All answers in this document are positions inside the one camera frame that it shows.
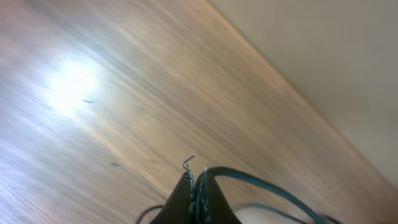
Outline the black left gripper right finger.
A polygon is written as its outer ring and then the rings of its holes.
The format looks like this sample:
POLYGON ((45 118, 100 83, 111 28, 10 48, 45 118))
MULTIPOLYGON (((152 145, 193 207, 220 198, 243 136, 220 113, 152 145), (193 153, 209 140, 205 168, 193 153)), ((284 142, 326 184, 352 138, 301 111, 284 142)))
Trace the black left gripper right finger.
POLYGON ((202 172, 197 178, 197 223, 241 224, 229 206, 215 176, 202 172))

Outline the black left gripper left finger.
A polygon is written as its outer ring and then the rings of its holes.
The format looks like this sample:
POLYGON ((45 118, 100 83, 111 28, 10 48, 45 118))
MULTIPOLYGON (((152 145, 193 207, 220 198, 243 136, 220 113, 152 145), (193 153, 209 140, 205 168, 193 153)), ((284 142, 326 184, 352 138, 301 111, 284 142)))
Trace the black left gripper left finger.
POLYGON ((188 172, 182 174, 169 199, 150 224, 187 224, 190 222, 192 181, 193 178, 188 172))

